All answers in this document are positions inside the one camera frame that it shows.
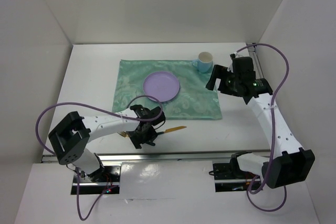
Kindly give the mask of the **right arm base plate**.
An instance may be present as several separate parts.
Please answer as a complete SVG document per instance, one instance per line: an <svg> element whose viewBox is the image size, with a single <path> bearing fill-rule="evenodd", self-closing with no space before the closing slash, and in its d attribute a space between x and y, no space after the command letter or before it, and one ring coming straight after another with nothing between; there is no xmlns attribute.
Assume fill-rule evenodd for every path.
<svg viewBox="0 0 336 224"><path fill-rule="evenodd" d="M214 178L217 193L246 191L255 177L250 172L233 171L230 163L213 163L213 168L208 173Z"/></svg>

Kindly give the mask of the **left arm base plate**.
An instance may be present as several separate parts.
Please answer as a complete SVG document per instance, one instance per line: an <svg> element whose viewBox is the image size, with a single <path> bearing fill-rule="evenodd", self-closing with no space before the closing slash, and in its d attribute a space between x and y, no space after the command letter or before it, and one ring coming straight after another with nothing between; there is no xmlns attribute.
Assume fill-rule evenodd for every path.
<svg viewBox="0 0 336 224"><path fill-rule="evenodd" d="M77 193L77 184L79 184L79 195L99 195L102 192L113 195L119 194L121 165L112 164L105 166L104 173L95 181L79 169L79 178L74 172L70 194Z"/></svg>

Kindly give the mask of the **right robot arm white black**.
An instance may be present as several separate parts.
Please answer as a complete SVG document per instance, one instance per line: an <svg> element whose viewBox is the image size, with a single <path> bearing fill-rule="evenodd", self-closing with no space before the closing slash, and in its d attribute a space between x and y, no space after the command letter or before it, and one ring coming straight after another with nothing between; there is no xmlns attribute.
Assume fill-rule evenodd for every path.
<svg viewBox="0 0 336 224"><path fill-rule="evenodd" d="M213 90L220 80L220 93L241 97L253 111L270 146L265 158L251 152L232 155L229 172L235 178L246 172L261 177L269 188L278 188L306 180L315 155L305 150L290 131L275 103L275 92L264 78L257 79L253 67L243 72L215 65L206 88Z"/></svg>

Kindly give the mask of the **purple plastic plate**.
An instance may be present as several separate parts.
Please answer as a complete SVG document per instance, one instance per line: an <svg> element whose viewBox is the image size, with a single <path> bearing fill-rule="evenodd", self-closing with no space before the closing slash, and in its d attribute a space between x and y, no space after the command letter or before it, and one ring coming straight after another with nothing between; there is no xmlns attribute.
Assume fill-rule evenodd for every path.
<svg viewBox="0 0 336 224"><path fill-rule="evenodd" d="M143 81L145 95L157 98L160 102L174 99L180 90L178 78L167 71L156 71L149 74Z"/></svg>

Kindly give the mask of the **light blue mug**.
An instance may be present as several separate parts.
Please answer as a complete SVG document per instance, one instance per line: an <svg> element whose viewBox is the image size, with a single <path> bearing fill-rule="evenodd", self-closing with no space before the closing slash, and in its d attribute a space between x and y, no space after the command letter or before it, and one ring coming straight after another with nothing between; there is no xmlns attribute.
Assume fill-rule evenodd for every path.
<svg viewBox="0 0 336 224"><path fill-rule="evenodd" d="M201 52L196 60L192 61L192 66L200 73L208 73L213 67L213 56L209 52Z"/></svg>

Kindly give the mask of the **gold fork black handle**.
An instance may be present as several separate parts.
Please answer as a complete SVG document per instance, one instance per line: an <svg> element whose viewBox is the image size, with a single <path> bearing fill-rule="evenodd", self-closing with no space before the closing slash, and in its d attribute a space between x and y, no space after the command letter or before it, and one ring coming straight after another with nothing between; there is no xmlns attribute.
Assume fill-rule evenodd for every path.
<svg viewBox="0 0 336 224"><path fill-rule="evenodd" d="M125 138L129 138L130 137L129 134L128 134L128 132L118 132L118 134L120 136L122 136L122 137L125 137Z"/></svg>

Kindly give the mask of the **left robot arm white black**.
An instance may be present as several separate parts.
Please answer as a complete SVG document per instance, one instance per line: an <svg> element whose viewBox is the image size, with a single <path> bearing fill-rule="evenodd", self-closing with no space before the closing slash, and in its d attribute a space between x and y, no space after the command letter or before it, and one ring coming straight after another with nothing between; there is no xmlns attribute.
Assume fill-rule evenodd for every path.
<svg viewBox="0 0 336 224"><path fill-rule="evenodd" d="M107 170L87 144L104 136L126 132L136 149L143 144L154 146L158 133L154 128L166 120L159 106L148 109L132 105L116 115L80 116L68 113L48 135L60 165L73 164L93 182L104 178Z"/></svg>

